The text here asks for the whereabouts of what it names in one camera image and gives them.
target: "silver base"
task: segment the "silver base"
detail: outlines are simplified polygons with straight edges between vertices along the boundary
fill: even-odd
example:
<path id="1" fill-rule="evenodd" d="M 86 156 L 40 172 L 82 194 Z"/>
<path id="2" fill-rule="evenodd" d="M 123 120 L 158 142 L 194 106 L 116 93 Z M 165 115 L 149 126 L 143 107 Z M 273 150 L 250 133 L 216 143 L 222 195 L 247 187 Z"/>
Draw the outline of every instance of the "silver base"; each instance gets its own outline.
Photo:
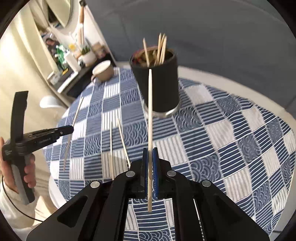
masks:
<path id="1" fill-rule="evenodd" d="M 146 113 L 148 113 L 148 107 L 145 105 L 145 102 L 143 101 L 143 107 L 144 107 L 144 110 Z M 169 110 L 167 112 L 155 112 L 155 111 L 152 111 L 152 115 L 154 117 L 158 117 L 158 118 L 167 118 L 167 117 L 170 117 L 172 116 L 173 114 L 175 114 L 181 107 L 181 100 L 179 101 L 179 103 L 177 104 L 177 106 L 172 109 L 172 110 Z"/>

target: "potted plant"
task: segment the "potted plant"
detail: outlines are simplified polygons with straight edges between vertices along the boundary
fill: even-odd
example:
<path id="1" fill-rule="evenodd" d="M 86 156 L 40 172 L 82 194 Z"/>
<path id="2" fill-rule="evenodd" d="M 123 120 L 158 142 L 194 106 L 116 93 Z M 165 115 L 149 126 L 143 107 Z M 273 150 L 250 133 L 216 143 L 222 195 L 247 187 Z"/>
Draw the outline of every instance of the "potted plant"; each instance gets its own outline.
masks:
<path id="1" fill-rule="evenodd" d="M 82 48 L 81 57 L 85 65 L 91 65 L 96 61 L 96 55 L 90 50 L 89 46 Z"/>

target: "black container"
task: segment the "black container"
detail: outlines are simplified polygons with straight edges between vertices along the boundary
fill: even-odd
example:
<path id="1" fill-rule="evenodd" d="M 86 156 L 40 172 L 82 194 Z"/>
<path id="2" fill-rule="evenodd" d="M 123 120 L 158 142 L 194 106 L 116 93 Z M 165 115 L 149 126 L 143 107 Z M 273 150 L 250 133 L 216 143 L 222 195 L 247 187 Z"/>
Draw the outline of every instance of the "black container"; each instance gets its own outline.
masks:
<path id="1" fill-rule="evenodd" d="M 167 49 L 165 61 L 161 65 L 142 67 L 130 59 L 131 69 L 136 77 L 140 91 L 144 98 L 144 108 L 148 110 L 148 77 L 149 69 L 152 70 L 152 109 L 157 117 L 168 117 L 174 114 L 181 105 L 178 91 L 178 64 L 176 54 Z"/>

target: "white pot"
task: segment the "white pot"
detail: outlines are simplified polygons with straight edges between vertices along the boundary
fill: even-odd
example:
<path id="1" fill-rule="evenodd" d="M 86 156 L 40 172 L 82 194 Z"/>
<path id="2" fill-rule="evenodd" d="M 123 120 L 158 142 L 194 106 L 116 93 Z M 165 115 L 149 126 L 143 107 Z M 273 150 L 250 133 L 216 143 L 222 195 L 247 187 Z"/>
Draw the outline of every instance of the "white pot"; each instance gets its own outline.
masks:
<path id="1" fill-rule="evenodd" d="M 96 55 L 92 51 L 89 51 L 87 54 L 82 55 L 81 57 L 86 65 L 91 65 L 96 61 Z"/>

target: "tablecloth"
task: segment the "tablecloth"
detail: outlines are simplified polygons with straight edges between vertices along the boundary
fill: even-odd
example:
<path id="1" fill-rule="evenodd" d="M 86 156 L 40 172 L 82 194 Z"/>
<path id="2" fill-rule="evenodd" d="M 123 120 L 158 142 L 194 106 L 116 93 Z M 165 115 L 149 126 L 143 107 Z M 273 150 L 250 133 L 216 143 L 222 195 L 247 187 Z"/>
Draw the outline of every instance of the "tablecloth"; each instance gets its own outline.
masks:
<path id="1" fill-rule="evenodd" d="M 188 179 L 211 180 L 268 234 L 285 206 L 295 165 L 291 128 L 248 99 L 179 78 L 181 108 L 172 117 L 153 118 L 153 146 L 159 157 Z M 131 161 L 148 145 L 142 96 L 131 70 L 104 83 L 91 83 L 66 111 L 58 126 L 71 125 L 84 97 L 63 172 L 67 136 L 44 149 L 51 175 L 66 200 L 92 180 L 110 181 L 110 121 L 114 172 L 127 170 L 118 131 Z M 129 201 L 125 240 L 174 240 L 172 201 L 154 197 Z"/>

